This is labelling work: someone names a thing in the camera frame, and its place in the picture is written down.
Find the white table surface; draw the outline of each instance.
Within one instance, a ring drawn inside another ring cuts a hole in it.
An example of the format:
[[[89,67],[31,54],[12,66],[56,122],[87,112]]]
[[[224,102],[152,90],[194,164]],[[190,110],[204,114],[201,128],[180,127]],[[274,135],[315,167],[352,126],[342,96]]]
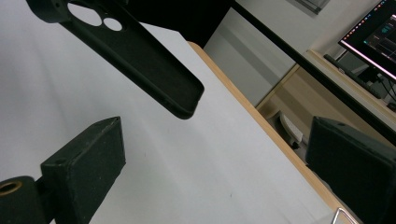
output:
[[[121,116],[127,163],[92,223],[306,224],[332,212],[179,33],[146,25],[205,85],[188,120],[25,1],[0,8],[0,180],[39,178],[69,140]]]

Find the white wall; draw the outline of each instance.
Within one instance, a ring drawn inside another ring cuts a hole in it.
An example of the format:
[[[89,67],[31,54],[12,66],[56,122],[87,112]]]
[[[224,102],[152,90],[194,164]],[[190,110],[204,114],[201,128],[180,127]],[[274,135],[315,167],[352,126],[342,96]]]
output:
[[[294,0],[238,1],[300,53],[335,53],[337,41],[377,1],[331,0],[318,14]],[[205,51],[251,103],[262,97],[294,65],[264,35],[230,9]]]

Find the computer monitor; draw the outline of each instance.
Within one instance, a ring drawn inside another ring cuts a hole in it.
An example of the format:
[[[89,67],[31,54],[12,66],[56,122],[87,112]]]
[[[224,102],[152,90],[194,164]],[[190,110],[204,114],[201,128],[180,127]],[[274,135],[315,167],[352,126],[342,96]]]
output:
[[[379,1],[338,44],[395,82],[396,0]]]

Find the wooden table edge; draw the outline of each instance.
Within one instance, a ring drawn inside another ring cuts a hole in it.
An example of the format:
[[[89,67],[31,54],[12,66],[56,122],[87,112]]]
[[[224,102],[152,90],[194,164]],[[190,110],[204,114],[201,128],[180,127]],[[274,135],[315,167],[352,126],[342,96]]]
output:
[[[318,193],[323,201],[335,211],[338,207],[345,208],[327,189],[325,185],[318,179],[318,177],[309,170],[305,163],[292,151],[289,145],[280,137],[280,135],[272,128],[272,126],[265,120],[265,118],[257,111],[257,109],[250,103],[250,101],[238,90],[230,79],[219,69],[219,67],[212,61],[212,59],[204,52],[204,50],[195,43],[188,42],[194,51],[207,64],[212,72],[218,77],[228,91],[235,97],[235,99],[246,109],[246,111],[253,117],[262,129],[269,135],[269,137],[282,150],[285,156],[303,175],[312,188]]]

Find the circular hole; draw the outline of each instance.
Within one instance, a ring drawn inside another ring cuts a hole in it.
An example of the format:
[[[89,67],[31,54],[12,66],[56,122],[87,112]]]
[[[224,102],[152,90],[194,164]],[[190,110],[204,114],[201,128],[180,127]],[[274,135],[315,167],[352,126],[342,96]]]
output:
[[[68,3],[67,7],[75,17],[89,25],[100,26],[102,24],[99,14],[91,8],[77,6],[73,3]]]
[[[103,20],[103,23],[105,26],[107,26],[108,29],[113,30],[113,31],[120,31],[122,30],[122,25],[119,21],[114,20],[113,18],[105,18]]]
[[[0,196],[10,194],[22,186],[21,181],[8,182],[0,186]]]

